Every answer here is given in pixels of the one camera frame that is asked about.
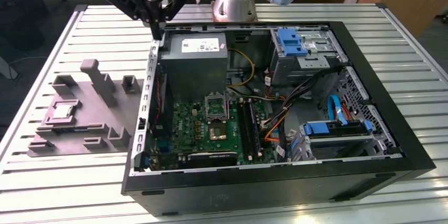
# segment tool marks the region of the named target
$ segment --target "metal case frame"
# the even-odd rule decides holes
[[[293,206],[326,201],[361,199],[398,180],[418,177],[435,164],[411,130],[397,104],[342,22],[221,23],[203,24],[201,29],[238,26],[267,29],[293,25],[329,25],[350,59],[357,75],[367,88],[371,103],[385,119],[403,158],[353,162],[310,162],[305,165],[275,165],[258,169],[222,169],[213,172],[169,172],[139,176],[133,172],[133,149],[126,165],[122,193],[143,205],[155,216],[219,212],[250,208]],[[185,30],[191,24],[177,24]],[[153,43],[149,69],[155,71],[159,42]],[[138,126],[134,144],[147,126]]]

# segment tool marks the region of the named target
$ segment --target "floor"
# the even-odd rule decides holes
[[[67,2],[62,2],[62,0],[45,0],[45,2],[50,11],[49,16],[39,22],[39,28],[46,38],[45,44],[37,50],[22,52],[11,47],[0,36],[2,57],[9,62],[26,57],[29,58],[13,65],[22,76],[17,81],[7,80],[0,76],[0,139],[27,96],[35,78],[39,75],[46,63],[46,57],[53,51],[75,6],[79,4],[107,4],[105,0],[69,0]],[[443,69],[448,71],[448,25],[443,24],[442,19],[437,18],[433,21],[418,40]]]

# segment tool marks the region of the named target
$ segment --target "aluminum worktable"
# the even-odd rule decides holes
[[[266,21],[343,21],[438,169],[359,201],[157,219],[121,195],[127,153],[27,156],[58,74],[77,81],[85,59],[121,80],[142,78],[150,29],[113,6],[78,7],[0,145],[0,223],[406,223],[448,220],[448,76],[389,11],[374,4],[258,5]],[[177,22],[211,22],[211,6],[186,6]]]

